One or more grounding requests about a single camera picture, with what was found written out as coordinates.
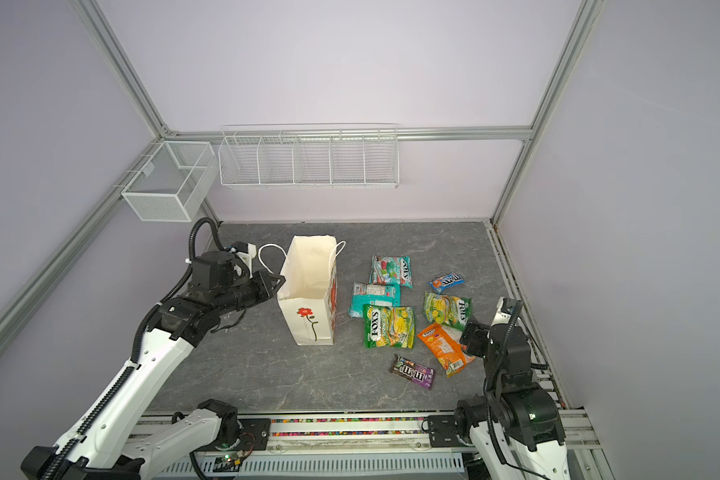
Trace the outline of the white floral paper bag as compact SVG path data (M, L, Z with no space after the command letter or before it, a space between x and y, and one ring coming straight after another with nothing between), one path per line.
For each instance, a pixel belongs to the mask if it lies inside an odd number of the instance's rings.
M258 248L264 261L267 248L281 250L284 262L279 275L285 278L277 302L299 346L334 343L337 314L337 258L346 246L333 236L295 236L288 249L269 243Z

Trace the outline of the purple M&M's packet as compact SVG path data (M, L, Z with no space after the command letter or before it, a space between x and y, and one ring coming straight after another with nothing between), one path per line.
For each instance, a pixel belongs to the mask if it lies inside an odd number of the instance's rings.
M423 364L409 360L399 354L394 356L389 371L417 386L430 390L434 383L435 371Z

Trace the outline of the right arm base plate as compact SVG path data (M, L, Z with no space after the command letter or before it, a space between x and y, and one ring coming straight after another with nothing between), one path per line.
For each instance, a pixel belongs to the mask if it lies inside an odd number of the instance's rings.
M472 447L469 437L459 433L453 413L427 416L421 422L422 430L428 435L429 444L434 448Z

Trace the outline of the green Fox's spring tea bag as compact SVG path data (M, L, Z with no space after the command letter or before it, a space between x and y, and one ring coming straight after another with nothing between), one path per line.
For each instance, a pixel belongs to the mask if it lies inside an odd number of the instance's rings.
M426 292L423 312L430 323L463 331L472 316L472 299Z

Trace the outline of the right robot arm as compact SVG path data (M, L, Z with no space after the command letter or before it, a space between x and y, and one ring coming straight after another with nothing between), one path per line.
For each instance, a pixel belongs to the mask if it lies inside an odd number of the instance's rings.
M559 408L534 376L518 314L490 326L469 321L460 343L484 363L482 394L455 409L458 436L479 452L491 479L568 479Z

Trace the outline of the green Fox's candy bag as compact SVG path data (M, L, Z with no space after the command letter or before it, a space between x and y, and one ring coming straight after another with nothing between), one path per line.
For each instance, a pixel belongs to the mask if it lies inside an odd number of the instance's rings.
M365 348L413 348L416 322L411 307L365 305L363 315Z

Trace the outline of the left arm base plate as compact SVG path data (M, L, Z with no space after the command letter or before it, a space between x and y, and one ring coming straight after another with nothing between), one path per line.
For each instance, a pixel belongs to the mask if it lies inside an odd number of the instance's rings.
M267 449L272 419L265 417L242 418L238 420L238 435L232 441L222 441L215 446L220 452L258 452Z

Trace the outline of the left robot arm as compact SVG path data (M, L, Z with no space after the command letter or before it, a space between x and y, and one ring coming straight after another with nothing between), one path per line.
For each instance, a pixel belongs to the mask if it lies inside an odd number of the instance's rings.
M174 370L221 319L276 296L284 276L253 270L258 249L225 246L219 225L204 217L191 228L187 269L140 322L129 359L85 414L51 446L24 458L29 479L152 479L204 447L232 450L243 434L236 407L206 400L145 440L130 442L137 422Z

